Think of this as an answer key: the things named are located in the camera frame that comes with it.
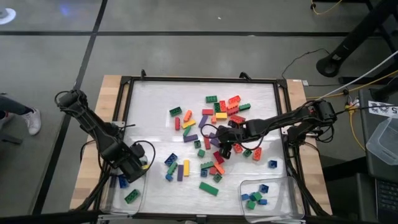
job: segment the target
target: wooden table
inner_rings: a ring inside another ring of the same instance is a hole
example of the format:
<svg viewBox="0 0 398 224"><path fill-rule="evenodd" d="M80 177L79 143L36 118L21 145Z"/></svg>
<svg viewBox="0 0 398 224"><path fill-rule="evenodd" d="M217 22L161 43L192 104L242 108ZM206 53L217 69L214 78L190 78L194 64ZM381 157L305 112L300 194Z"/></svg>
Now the wooden table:
<svg viewBox="0 0 398 224"><path fill-rule="evenodd" d="M105 122L112 121L120 81L120 75L104 76L103 83L99 91L95 113ZM292 109L295 109L306 102L301 80L287 80L287 86ZM280 90L279 93L280 101L282 103L282 111L285 112L286 109L283 91ZM123 95L122 102L125 100L126 95ZM123 106L124 103L121 103L119 113L124 111ZM306 142L316 145L314 138L307 138ZM89 144L85 147L83 160L81 161L80 170L76 181L75 191L73 192L72 201L70 203L70 208L76 208L79 206L97 184L100 176L100 168L98 167L97 156L98 153L95 144ZM300 156L305 185L315 200L322 206L322 208L331 214L331 207L328 193L326 191L325 180L323 178L319 153L311 146L305 144L300 147Z"/></svg>

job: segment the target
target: concrete floor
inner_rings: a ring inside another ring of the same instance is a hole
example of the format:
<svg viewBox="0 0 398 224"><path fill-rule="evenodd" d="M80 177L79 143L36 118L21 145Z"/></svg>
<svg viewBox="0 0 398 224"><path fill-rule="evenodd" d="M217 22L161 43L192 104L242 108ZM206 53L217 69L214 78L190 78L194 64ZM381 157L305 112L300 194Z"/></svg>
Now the concrete floor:
<svg viewBox="0 0 398 224"><path fill-rule="evenodd" d="M4 129L24 142L21 146L0 143L3 217L32 212L63 115L53 97L58 91L73 88L90 39L73 32L93 30L101 1L0 0L0 5L17 11L14 21L0 26L0 91L43 112L43 128L36 137L28 135L20 119ZM321 3L317 9L322 11L331 5ZM309 6L309 0L112 0L107 3L99 31L349 32L368 12L363 4L343 3L327 15L316 16ZM2 31L12 30L70 33L2 35ZM157 76L237 77L245 71L253 78L280 78L295 57L319 48L331 51L342 40L283 36L98 36L81 89L94 108L103 75L138 75L145 69L148 75ZM389 54L382 39L370 38L344 63L339 75L358 76ZM315 69L317 60L324 56L324 52L317 52L296 61L285 76L308 80L311 85L337 84L336 78L323 77ZM334 88L310 86L305 91L307 96L318 96ZM340 110L345 99L330 101ZM354 125L362 139L359 114ZM335 129L333 142L318 143L323 166L364 154L354 139L343 142L347 139L344 137L351 136L346 114L339 117ZM68 210L79 169L79 150L85 140L86 134L72 120L43 212Z"/></svg>

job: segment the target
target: yellow lego brick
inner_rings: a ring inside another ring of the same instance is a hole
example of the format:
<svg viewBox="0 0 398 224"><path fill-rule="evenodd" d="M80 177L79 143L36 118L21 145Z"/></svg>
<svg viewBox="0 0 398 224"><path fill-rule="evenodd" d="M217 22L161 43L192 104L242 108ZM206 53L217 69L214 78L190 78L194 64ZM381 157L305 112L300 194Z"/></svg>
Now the yellow lego brick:
<svg viewBox="0 0 398 224"><path fill-rule="evenodd" d="M216 119L226 119L227 114L226 113L216 113Z"/></svg>
<svg viewBox="0 0 398 224"><path fill-rule="evenodd" d="M184 160L184 177L189 176L189 160L185 159Z"/></svg>
<svg viewBox="0 0 398 224"><path fill-rule="evenodd" d="M192 125L194 125L194 124L196 124L196 123L197 123L197 122L196 122L194 119L191 119L191 120L189 120L188 122L183 123L183 124L182 124L182 128L185 129L185 128L187 128L188 126L192 126Z"/></svg>

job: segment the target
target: clear plastic bin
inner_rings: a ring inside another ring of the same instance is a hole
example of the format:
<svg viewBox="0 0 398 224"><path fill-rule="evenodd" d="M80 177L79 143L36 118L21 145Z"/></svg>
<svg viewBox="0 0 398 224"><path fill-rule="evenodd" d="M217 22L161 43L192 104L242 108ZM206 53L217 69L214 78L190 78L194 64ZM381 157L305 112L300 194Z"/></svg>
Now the clear plastic bin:
<svg viewBox="0 0 398 224"><path fill-rule="evenodd" d="M386 164L398 165L398 115L381 122L366 148Z"/></svg>

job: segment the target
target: white sneaker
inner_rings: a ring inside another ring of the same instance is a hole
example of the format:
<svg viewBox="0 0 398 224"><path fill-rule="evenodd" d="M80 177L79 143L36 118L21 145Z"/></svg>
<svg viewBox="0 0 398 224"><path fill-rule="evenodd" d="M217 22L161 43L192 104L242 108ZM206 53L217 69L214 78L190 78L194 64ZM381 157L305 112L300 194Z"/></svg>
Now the white sneaker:
<svg viewBox="0 0 398 224"><path fill-rule="evenodd" d="M27 129L30 135L35 135L40 131L42 127L42 119L40 118L40 111L38 109L32 108L33 112L21 115L25 119Z"/></svg>

